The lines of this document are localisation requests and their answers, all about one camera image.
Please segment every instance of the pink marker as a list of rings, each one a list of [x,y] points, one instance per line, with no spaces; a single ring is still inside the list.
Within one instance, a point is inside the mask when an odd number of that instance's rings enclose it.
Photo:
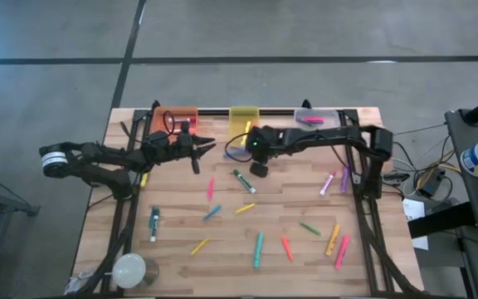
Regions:
[[[320,195],[324,196],[325,192],[328,190],[328,187],[331,185],[331,181],[337,174],[336,171],[334,171],[332,174],[329,175],[329,177],[325,180],[324,186],[322,186],[322,189],[320,190]]]
[[[346,253],[346,248],[348,248],[349,236],[344,236],[342,239],[342,244],[340,244],[339,255],[337,256],[337,262],[335,263],[335,269],[339,270],[342,267],[342,260],[344,259],[344,254]]]
[[[215,185],[215,178],[212,178],[209,181],[209,187],[207,187],[207,201],[212,201],[214,185]]]

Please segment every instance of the gray floor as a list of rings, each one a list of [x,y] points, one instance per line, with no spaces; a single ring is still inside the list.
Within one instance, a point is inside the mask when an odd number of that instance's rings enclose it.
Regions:
[[[137,0],[0,1],[0,58],[122,57]],[[478,0],[154,0],[134,51],[145,56],[475,56]],[[47,179],[37,150],[101,140],[120,65],[0,66],[0,180],[40,204],[17,215],[0,258],[0,297],[61,294],[90,193]],[[121,107],[379,106],[393,132],[440,124],[478,104],[478,62],[131,66]],[[401,135],[417,160],[444,127]],[[419,166],[437,159],[440,147]],[[396,151],[398,158],[404,158]],[[467,200],[451,174],[453,196]],[[454,240],[417,252],[426,289],[463,293]]]

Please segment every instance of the table leg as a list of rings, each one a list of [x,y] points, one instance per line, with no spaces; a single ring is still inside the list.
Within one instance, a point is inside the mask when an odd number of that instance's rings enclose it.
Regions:
[[[461,203],[429,216],[408,222],[412,238],[427,236],[446,229],[458,228],[462,225],[475,226],[476,221],[471,210],[471,203]]]

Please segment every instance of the paper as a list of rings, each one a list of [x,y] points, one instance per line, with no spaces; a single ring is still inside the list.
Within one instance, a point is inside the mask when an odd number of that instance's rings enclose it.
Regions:
[[[403,211],[405,211],[405,218],[407,221],[425,217],[425,206],[423,202],[419,202],[412,199],[403,200]],[[412,240],[412,246],[423,250],[429,250],[429,242],[427,236],[414,238]]]

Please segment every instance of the purple marker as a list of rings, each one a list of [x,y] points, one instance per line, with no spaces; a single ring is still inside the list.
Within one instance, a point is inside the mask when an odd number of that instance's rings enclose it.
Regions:
[[[340,192],[346,193],[348,190],[348,179],[349,179],[349,168],[348,166],[344,167],[344,172],[342,173],[342,181],[340,182]]]
[[[324,186],[320,190],[320,195],[324,196],[325,192],[328,190],[328,187],[331,185],[331,181],[333,181],[333,178],[335,177],[335,174],[337,172],[334,171],[332,174],[329,175],[329,177],[325,180]]]

